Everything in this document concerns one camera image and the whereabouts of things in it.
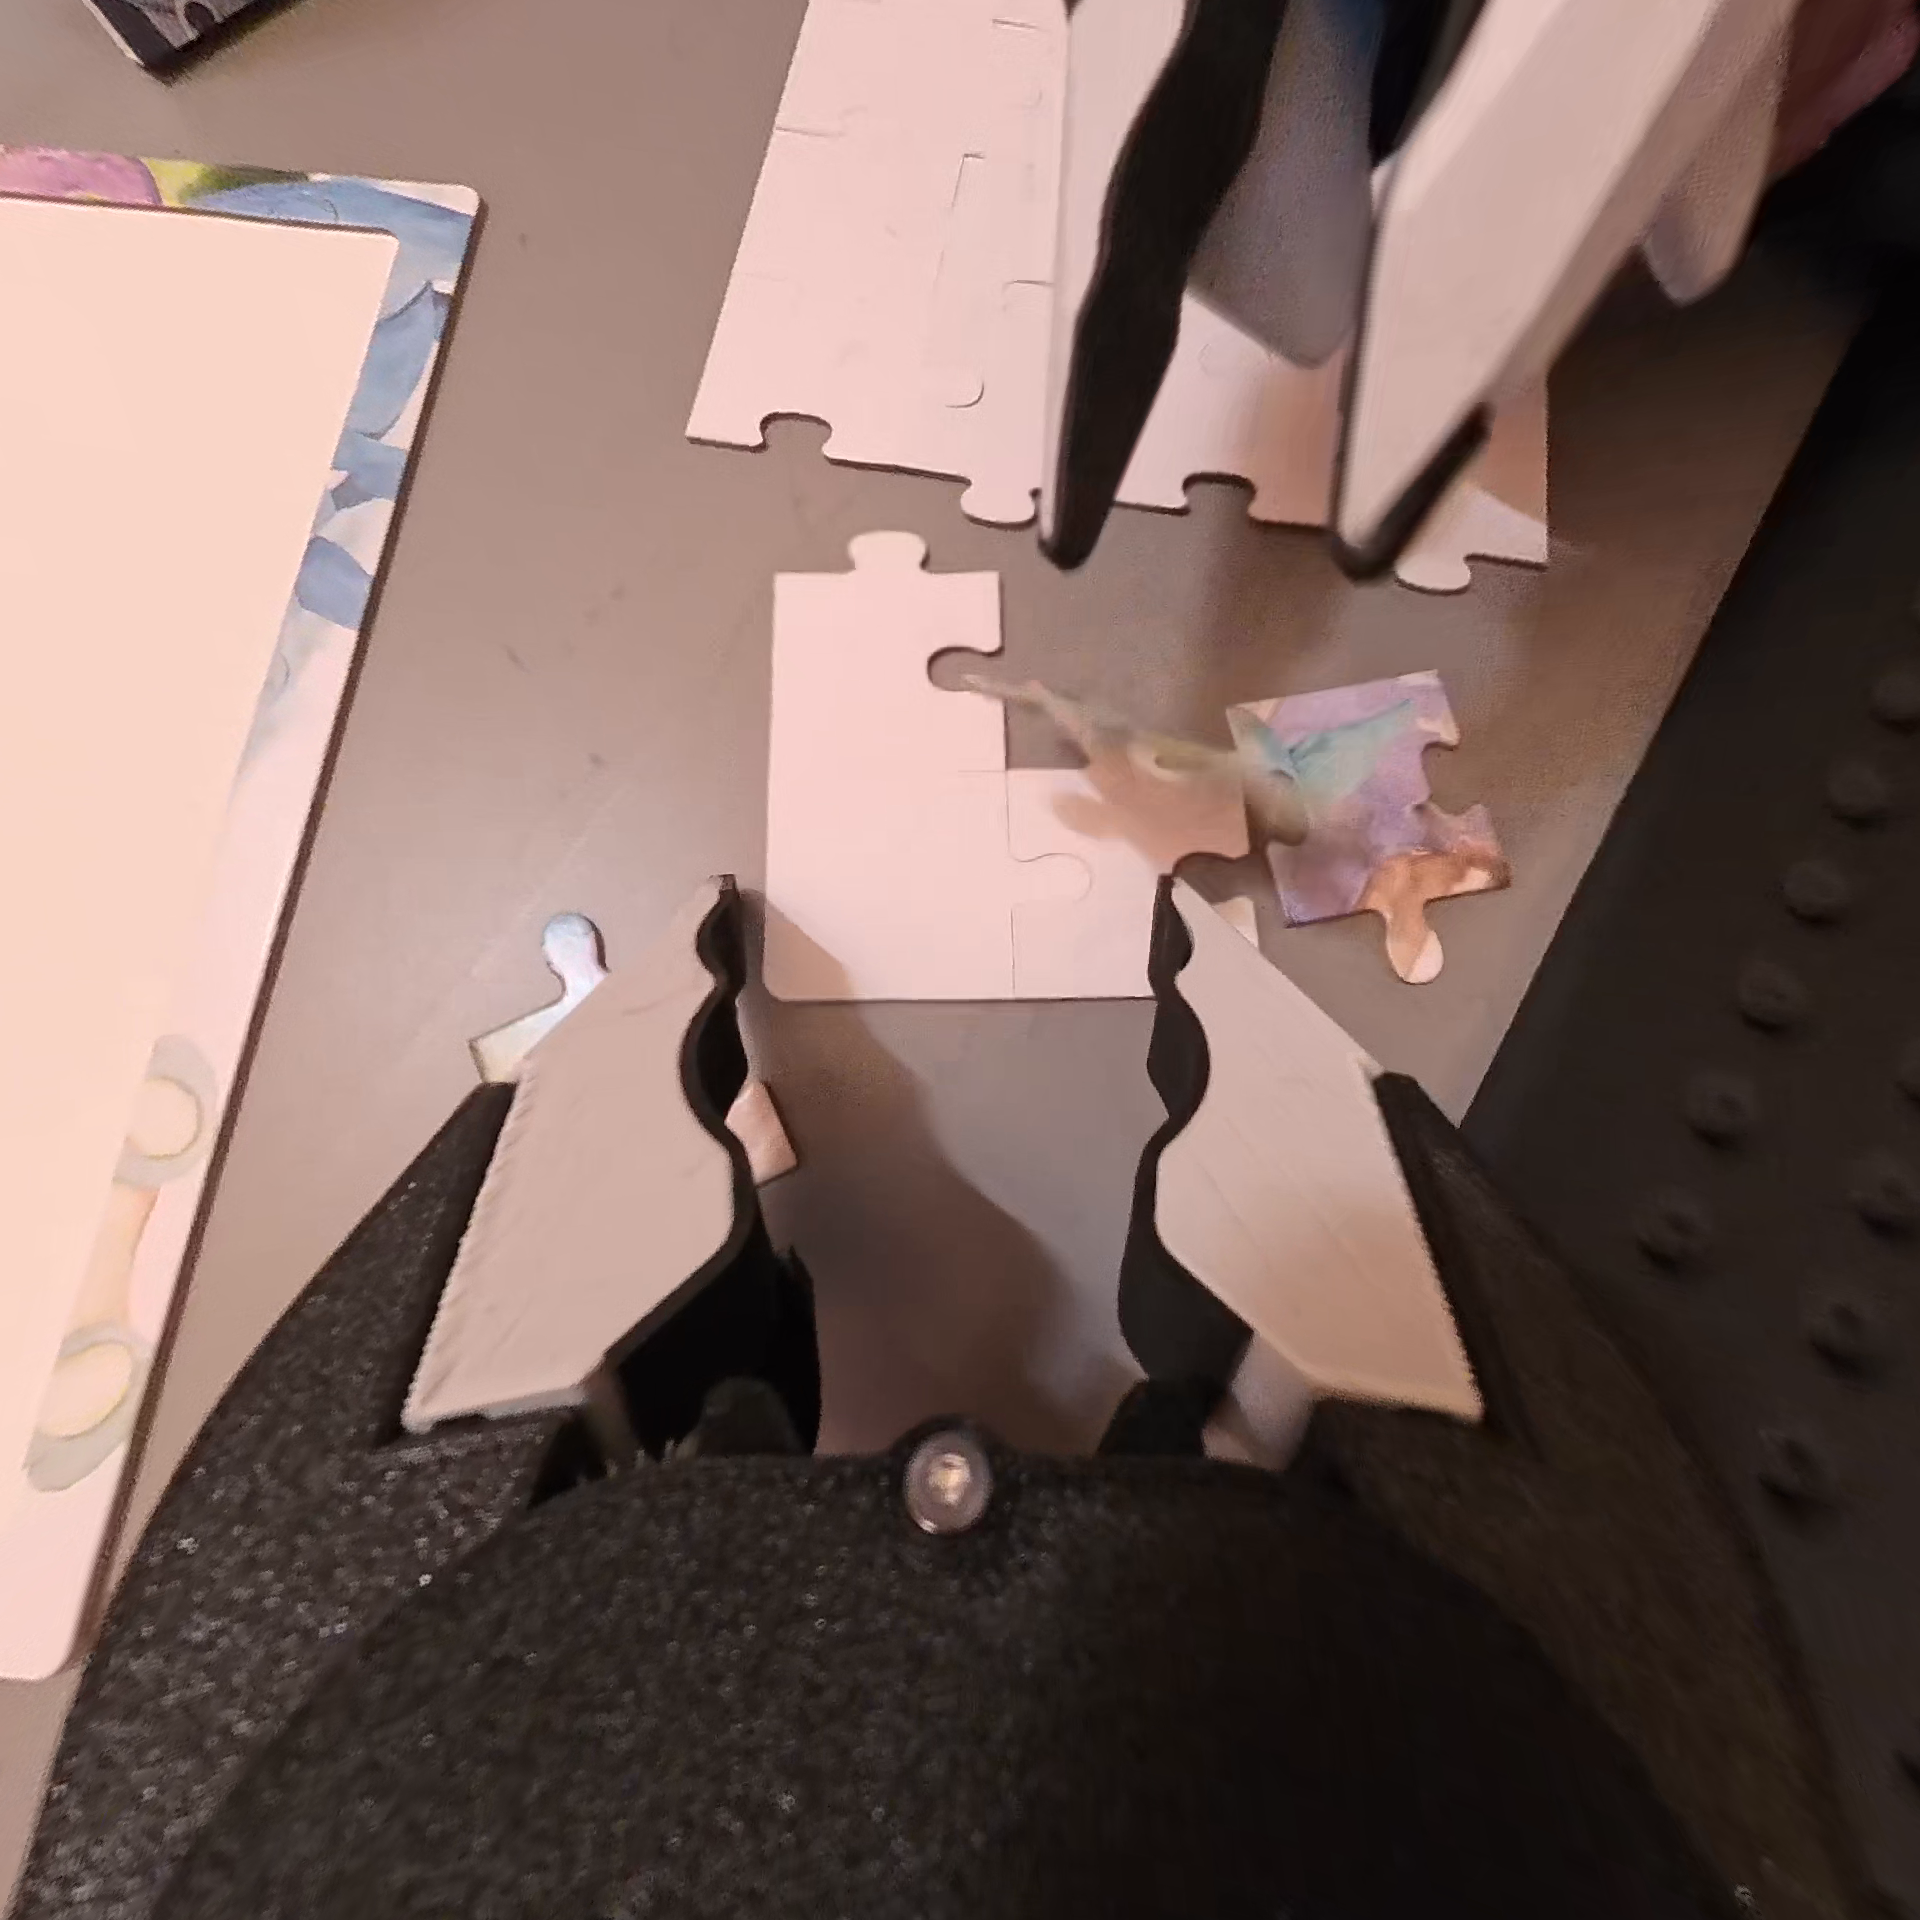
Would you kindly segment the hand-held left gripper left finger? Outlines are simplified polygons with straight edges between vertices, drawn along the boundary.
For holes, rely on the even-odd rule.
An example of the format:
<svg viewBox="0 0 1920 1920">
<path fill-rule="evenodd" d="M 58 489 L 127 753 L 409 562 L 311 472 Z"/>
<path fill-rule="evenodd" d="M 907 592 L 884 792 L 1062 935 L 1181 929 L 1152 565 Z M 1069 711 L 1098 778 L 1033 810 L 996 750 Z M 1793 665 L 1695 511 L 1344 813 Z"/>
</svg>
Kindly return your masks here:
<svg viewBox="0 0 1920 1920">
<path fill-rule="evenodd" d="M 408 1437 L 559 1413 L 607 1463 L 659 1451 L 621 1369 L 756 1212 L 726 1124 L 745 1076 L 742 900 L 697 882 L 525 1058 L 399 1408 Z"/>
</svg>

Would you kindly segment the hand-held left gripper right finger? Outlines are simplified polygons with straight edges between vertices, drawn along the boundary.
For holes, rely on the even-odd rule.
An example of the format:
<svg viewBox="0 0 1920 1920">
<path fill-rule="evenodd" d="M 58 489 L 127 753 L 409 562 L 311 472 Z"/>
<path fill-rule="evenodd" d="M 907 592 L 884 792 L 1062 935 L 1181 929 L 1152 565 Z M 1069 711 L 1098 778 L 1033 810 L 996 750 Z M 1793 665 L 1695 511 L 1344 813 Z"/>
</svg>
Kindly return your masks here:
<svg viewBox="0 0 1920 1920">
<path fill-rule="evenodd" d="M 1486 1404 L 1428 1242 L 1379 1065 L 1188 882 L 1157 885 L 1142 1152 L 1120 1328 L 1194 1392 L 1200 1448 L 1278 1468 L 1321 1404 L 1478 1426 Z"/>
</svg>

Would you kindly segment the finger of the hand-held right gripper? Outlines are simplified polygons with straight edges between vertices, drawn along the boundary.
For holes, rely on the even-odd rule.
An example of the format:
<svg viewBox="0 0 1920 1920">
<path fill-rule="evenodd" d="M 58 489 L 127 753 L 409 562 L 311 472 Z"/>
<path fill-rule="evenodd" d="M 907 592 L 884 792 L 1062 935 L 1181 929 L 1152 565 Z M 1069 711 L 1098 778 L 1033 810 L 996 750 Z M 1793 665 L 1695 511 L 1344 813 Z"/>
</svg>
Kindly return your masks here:
<svg viewBox="0 0 1920 1920">
<path fill-rule="evenodd" d="M 1245 166 L 1284 3 L 1065 11 L 1041 411 L 1041 554 L 1091 557 L 1179 341 L 1188 272 Z"/>
<path fill-rule="evenodd" d="M 1641 254 L 1677 305 L 1729 274 L 1795 5 L 1484 5 L 1385 168 L 1348 354 L 1334 548 L 1395 565 Z"/>
</svg>

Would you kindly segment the sheet of joined puzzle pieces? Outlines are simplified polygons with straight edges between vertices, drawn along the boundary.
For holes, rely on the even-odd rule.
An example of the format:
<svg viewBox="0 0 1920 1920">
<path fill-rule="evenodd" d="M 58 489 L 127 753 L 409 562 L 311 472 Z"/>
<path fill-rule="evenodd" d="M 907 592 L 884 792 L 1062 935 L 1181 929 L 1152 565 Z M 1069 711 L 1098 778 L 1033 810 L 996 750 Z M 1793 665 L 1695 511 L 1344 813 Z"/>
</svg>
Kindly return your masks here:
<svg viewBox="0 0 1920 1920">
<path fill-rule="evenodd" d="M 819 420 L 824 457 L 964 482 L 962 515 L 1030 526 L 1041 487 L 1065 5 L 807 5 L 686 438 L 760 449 Z M 1116 505 L 1181 515 L 1245 484 L 1247 519 L 1323 526 L 1340 359 L 1315 371 L 1185 298 Z M 1395 562 L 1459 592 L 1473 560 L 1544 567 L 1545 394 L 1494 419 Z"/>
</svg>

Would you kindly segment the white-backed large puzzle piece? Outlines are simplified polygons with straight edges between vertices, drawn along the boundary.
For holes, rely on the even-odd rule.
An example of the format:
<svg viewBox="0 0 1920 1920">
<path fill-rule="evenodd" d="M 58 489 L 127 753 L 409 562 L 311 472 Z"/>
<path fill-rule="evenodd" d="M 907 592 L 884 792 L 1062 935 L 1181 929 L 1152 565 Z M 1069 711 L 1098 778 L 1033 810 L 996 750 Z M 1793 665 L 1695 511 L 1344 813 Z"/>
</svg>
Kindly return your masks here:
<svg viewBox="0 0 1920 1920">
<path fill-rule="evenodd" d="M 994 573 L 868 532 L 773 582 L 761 983 L 781 1003 L 1013 994 L 999 707 L 929 663 L 999 646 Z"/>
<path fill-rule="evenodd" d="M 1189 854 L 1249 850 L 1235 775 L 1163 777 L 1120 765 L 1011 770 L 1005 799 L 1016 863 L 1069 859 L 1086 874 L 1073 898 L 1013 906 L 1013 996 L 1021 1001 L 1147 998 L 1160 879 Z"/>
</svg>

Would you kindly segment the landscape jigsaw puzzle board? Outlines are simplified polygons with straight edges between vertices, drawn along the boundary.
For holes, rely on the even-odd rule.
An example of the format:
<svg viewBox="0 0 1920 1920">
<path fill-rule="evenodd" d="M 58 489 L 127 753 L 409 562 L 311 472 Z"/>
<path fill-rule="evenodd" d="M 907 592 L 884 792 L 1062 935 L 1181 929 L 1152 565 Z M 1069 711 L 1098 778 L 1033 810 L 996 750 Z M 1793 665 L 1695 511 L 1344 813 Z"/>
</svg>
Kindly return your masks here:
<svg viewBox="0 0 1920 1920">
<path fill-rule="evenodd" d="M 4 148 L 4 1682 L 84 1646 L 479 219 Z"/>
</svg>

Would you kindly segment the grey desk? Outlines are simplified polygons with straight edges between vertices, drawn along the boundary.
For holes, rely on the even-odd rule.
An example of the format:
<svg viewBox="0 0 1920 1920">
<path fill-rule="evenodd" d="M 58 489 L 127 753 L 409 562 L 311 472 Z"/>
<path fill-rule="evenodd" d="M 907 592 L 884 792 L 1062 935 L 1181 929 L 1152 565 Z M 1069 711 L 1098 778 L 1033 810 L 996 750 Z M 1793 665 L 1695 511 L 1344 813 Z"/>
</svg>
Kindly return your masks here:
<svg viewBox="0 0 1920 1920">
<path fill-rule="evenodd" d="M 1859 327 L 1754 247 L 1716 296 L 1623 291 L 1549 383 L 1547 571 L 1354 589 L 1240 492 L 1120 512 L 1072 576 L 941 481 L 686 419 L 803 5 L 293 5 L 170 83 L 84 5 L 4 5 L 4 141 L 456 182 L 482 232 L 397 516 L 252 1075 L 125 1510 L 146 1525 L 227 1380 L 474 1085 L 468 1041 L 554 991 L 546 919 L 623 963 L 696 880 L 757 886 L 772 578 L 909 531 L 991 571 L 1016 672 L 1219 738 L 1234 703 L 1431 666 L 1445 805 L 1511 886 L 1445 902 L 1405 986 L 1368 923 L 1265 952 L 1466 1116 L 1716 602 Z"/>
</svg>

